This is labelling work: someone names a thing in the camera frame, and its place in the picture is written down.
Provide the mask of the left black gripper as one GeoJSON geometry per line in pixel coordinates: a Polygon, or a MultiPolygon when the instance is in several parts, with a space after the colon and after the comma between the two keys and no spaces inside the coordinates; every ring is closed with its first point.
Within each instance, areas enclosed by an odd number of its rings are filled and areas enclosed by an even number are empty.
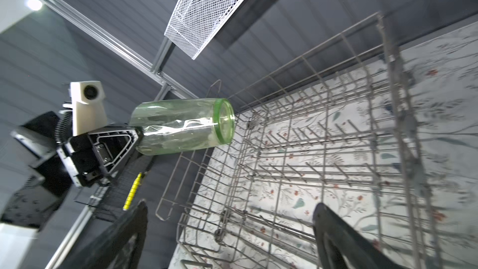
{"type": "Polygon", "coordinates": [[[70,126],[56,128],[57,154],[73,185],[112,185],[112,175],[124,168],[140,143],[138,127],[104,127],[72,136],[70,126]]]}

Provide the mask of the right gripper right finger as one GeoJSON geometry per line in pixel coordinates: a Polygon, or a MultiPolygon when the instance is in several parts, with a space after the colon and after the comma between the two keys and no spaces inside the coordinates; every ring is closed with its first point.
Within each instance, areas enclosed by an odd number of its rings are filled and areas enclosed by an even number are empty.
{"type": "Polygon", "coordinates": [[[313,216],[318,258],[324,269],[400,269],[324,203],[313,216]]]}

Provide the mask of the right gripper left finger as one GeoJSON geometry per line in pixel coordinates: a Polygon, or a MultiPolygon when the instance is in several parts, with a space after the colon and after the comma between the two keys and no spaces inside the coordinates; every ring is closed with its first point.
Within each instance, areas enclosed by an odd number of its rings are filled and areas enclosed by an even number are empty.
{"type": "Polygon", "coordinates": [[[67,257],[60,269],[136,269],[148,228],[148,207],[141,200],[81,251],[67,257]]]}

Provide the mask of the green glass cup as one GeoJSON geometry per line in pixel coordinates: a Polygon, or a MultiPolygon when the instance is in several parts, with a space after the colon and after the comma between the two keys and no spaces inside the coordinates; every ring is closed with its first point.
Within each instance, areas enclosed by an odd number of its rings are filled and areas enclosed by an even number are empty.
{"type": "Polygon", "coordinates": [[[145,102],[135,108],[129,125],[142,130],[141,154],[174,154],[230,144],[235,112],[225,98],[145,102]]]}

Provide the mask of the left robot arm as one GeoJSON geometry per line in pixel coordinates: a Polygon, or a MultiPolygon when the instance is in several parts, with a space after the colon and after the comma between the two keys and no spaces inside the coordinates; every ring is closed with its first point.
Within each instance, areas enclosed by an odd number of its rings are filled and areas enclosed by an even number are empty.
{"type": "Polygon", "coordinates": [[[117,183],[143,134],[138,127],[107,125],[73,135],[73,111],[47,112],[11,136],[29,154],[31,174],[1,212],[1,268],[17,269],[37,234],[61,207],[72,186],[117,183]]]}

